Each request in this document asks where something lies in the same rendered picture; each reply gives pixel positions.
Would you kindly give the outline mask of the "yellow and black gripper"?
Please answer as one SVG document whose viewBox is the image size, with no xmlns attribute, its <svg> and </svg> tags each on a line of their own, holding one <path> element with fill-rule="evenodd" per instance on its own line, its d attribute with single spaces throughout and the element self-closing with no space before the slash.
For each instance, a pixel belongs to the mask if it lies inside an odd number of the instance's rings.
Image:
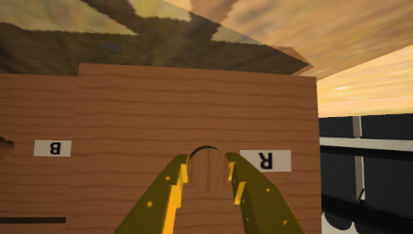
<svg viewBox="0 0 413 234">
<path fill-rule="evenodd" d="M 307 234 L 281 191 L 243 156 L 225 155 L 244 234 Z M 175 208 L 188 182 L 189 155 L 177 155 L 158 175 L 113 234 L 172 234 Z"/>
</svg>

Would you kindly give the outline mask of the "dark brown wooden chest of drawers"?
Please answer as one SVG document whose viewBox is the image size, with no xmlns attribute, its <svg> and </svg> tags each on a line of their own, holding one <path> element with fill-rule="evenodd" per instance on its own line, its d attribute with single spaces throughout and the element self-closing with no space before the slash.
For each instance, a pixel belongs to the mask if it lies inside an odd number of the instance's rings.
<svg viewBox="0 0 413 234">
<path fill-rule="evenodd" d="M 0 81 L 77 84 L 78 77 L 0 73 Z M 65 232 L 66 217 L 0 217 L 0 232 Z"/>
</svg>

